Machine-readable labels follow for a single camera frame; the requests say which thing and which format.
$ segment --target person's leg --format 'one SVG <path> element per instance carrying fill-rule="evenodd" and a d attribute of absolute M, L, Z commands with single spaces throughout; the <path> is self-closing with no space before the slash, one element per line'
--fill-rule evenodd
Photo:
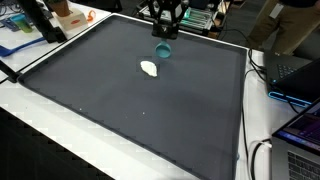
<path fill-rule="evenodd" d="M 278 28 L 279 18 L 273 19 L 269 17 L 278 0 L 267 0 L 260 11 L 256 24 L 251 33 L 247 37 L 247 47 L 261 50 L 262 43 Z"/>
<path fill-rule="evenodd" d="M 272 51 L 292 55 L 292 52 L 320 24 L 320 10 L 285 7 Z"/>

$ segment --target laptop keyboard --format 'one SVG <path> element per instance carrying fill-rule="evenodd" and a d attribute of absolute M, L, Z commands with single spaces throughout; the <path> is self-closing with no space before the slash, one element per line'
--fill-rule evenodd
<path fill-rule="evenodd" d="M 294 71 L 296 71 L 297 69 L 285 66 L 285 65 L 281 65 L 278 64 L 278 72 L 279 72 L 279 76 L 280 78 L 284 78 L 285 76 L 293 73 Z"/>
<path fill-rule="evenodd" d="M 290 180 L 320 180 L 320 165 L 288 152 Z"/>

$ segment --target laptop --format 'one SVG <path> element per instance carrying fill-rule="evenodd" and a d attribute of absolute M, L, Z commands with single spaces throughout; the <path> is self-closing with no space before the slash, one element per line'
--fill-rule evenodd
<path fill-rule="evenodd" d="M 266 52 L 264 61 L 269 97 L 304 108 L 320 97 L 320 59 L 310 61 Z"/>
<path fill-rule="evenodd" d="M 320 99 L 272 135 L 272 180 L 320 179 Z"/>

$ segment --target white table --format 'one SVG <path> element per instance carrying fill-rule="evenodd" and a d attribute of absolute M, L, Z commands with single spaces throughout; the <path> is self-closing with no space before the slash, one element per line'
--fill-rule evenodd
<path fill-rule="evenodd" d="M 258 64 L 262 63 L 262 57 L 261 52 L 253 51 L 253 59 Z M 0 106 L 114 179 L 197 179 L 157 155 L 19 84 L 8 81 L 0 84 Z M 288 104 L 267 97 L 265 84 L 254 72 L 247 77 L 244 107 L 249 144 L 270 137 L 273 131 L 295 115 Z M 243 144 L 241 127 L 237 180 L 249 179 Z M 257 180 L 271 179 L 269 163 L 270 153 L 263 147 L 256 158 Z"/>
<path fill-rule="evenodd" d="M 94 10 L 96 12 L 96 17 L 94 18 L 94 20 L 88 23 L 89 27 L 91 27 L 95 23 L 101 21 L 102 19 L 106 18 L 111 14 L 110 12 L 107 12 L 107 11 L 102 11 L 99 9 L 95 9 L 95 8 L 91 8 L 91 7 L 87 7 L 87 6 L 83 6 L 83 5 L 79 5 L 71 2 L 69 2 L 69 6 L 81 10 L 86 17 L 88 16 L 88 13 L 90 10 Z M 55 20 L 54 18 L 52 18 L 50 22 L 54 27 L 60 26 L 58 21 Z M 67 39 L 70 40 L 71 38 L 75 37 L 77 34 L 79 34 L 80 32 L 82 32 L 87 28 L 88 27 L 86 26 L 81 26 L 65 32 L 65 35 Z M 15 48 L 19 45 L 22 45 L 24 43 L 30 42 L 39 37 L 42 37 L 42 35 L 35 27 L 33 27 L 33 32 L 28 34 L 23 33 L 22 31 L 12 32 L 8 28 L 0 29 L 0 45 L 10 49 Z M 8 57 L 4 57 L 4 58 L 0 57 L 0 60 L 17 72 L 23 67 L 27 66 L 28 64 L 32 63 L 33 61 L 37 60 L 39 57 L 43 56 L 44 54 L 57 48 L 60 45 L 62 44 L 59 44 L 57 42 L 48 44 L 46 41 L 43 41 L 33 45 L 32 47 L 30 46 L 21 51 L 18 51 L 15 54 L 12 54 Z M 5 78 L 7 78 L 7 75 L 0 71 L 0 82 Z"/>

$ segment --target black mat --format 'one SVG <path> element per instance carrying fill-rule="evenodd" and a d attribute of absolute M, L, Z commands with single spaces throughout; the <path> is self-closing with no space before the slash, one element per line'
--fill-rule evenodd
<path fill-rule="evenodd" d="M 233 179 L 246 50 L 180 33 L 163 60 L 151 29 L 111 16 L 19 82 L 202 179 Z"/>

